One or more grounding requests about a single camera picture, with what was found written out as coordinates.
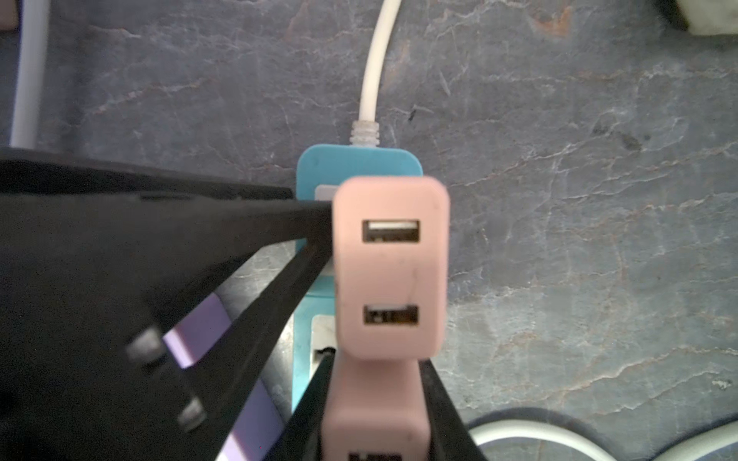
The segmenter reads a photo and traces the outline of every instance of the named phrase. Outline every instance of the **white cable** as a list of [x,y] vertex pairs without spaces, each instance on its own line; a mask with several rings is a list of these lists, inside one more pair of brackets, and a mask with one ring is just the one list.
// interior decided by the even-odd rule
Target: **white cable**
[[367,65],[364,69],[362,97],[359,101],[359,119],[351,131],[351,144],[376,147],[379,145],[379,124],[376,118],[376,99],[379,93],[379,79],[382,76],[384,56],[390,43],[401,0],[384,0],[374,27],[374,35],[369,46]]
[[586,454],[595,461],[617,461],[594,442],[585,439],[572,431],[552,426],[551,424],[537,423],[525,420],[503,420],[482,424],[469,431],[477,446],[494,440],[522,437],[525,439],[547,440],[560,443]]
[[666,450],[653,461],[694,461],[733,443],[738,443],[738,421],[685,440]]
[[36,145],[48,35],[49,0],[24,1],[21,58],[15,87],[13,128],[10,132],[10,145],[14,148],[33,149]]
[[[471,429],[469,435],[472,436],[477,446],[482,446],[485,443],[495,440],[521,437],[560,443],[561,445],[586,454],[595,461],[616,461],[604,449],[579,434],[558,426],[537,423],[535,421],[495,421]],[[703,432],[691,439],[685,440],[657,456],[653,461],[696,461],[713,451],[720,450],[733,443],[738,443],[738,421],[725,424],[724,426]]]

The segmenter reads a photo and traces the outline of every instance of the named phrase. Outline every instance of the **gray marble surface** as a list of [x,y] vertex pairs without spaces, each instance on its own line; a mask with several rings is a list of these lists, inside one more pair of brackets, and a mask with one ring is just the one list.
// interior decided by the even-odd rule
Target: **gray marble surface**
[[[40,147],[292,186],[305,148],[348,141],[379,5],[57,0]],[[0,38],[2,142],[17,45]],[[452,197],[435,364],[465,421],[535,408],[645,460],[736,414],[738,39],[670,30],[644,0],[406,0],[378,117]],[[288,257],[239,271],[229,307]]]

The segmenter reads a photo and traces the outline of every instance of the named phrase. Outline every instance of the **charger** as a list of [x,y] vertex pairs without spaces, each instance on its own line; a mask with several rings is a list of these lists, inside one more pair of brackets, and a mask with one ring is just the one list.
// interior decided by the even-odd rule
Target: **charger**
[[339,347],[363,360],[434,356],[446,322],[446,188],[429,176],[348,179],[333,242]]
[[430,423],[418,361],[360,361],[339,350],[320,449],[323,461],[427,460]]

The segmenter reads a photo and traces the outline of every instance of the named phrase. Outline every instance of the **metal screw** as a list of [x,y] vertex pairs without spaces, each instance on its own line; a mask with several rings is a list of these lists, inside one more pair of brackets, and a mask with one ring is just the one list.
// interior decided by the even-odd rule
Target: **metal screw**
[[192,400],[177,417],[177,423],[179,423],[179,427],[181,427],[183,431],[189,432],[195,427],[200,426],[202,422],[205,421],[206,417],[207,413],[205,412],[205,408],[202,406],[200,399],[192,397]]
[[146,328],[125,346],[128,360],[142,365],[158,360],[166,350],[162,342],[162,334],[158,328],[153,326]]

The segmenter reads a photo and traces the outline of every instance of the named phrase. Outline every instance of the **teal extension socket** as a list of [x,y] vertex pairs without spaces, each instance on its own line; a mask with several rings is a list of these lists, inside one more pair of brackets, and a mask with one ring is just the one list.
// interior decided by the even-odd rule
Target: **teal extension socket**
[[[339,186],[353,176],[422,176],[423,167],[402,149],[314,145],[297,161],[297,200],[314,200],[321,184]],[[332,275],[321,274],[294,312],[292,346],[292,411],[310,382],[311,329],[316,315],[336,314]]]

